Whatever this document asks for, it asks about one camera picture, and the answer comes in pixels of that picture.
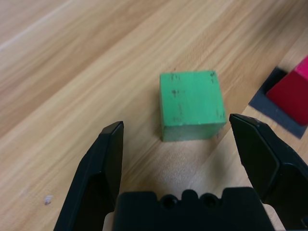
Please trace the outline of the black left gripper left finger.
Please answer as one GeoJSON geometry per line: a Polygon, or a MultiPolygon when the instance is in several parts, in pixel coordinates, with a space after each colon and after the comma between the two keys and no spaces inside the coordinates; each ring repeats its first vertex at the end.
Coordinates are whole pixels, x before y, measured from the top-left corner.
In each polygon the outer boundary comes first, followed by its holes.
{"type": "Polygon", "coordinates": [[[101,231],[121,183],[124,123],[105,127],[83,156],[54,230],[101,231]]]}

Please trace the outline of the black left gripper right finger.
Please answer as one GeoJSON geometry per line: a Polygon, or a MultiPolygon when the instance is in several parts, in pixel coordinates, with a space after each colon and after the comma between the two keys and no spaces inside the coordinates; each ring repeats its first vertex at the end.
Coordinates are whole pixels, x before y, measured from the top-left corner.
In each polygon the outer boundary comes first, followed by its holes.
{"type": "Polygon", "coordinates": [[[267,125],[240,114],[229,117],[238,153],[262,203],[286,230],[308,228],[308,166],[267,125]]]}

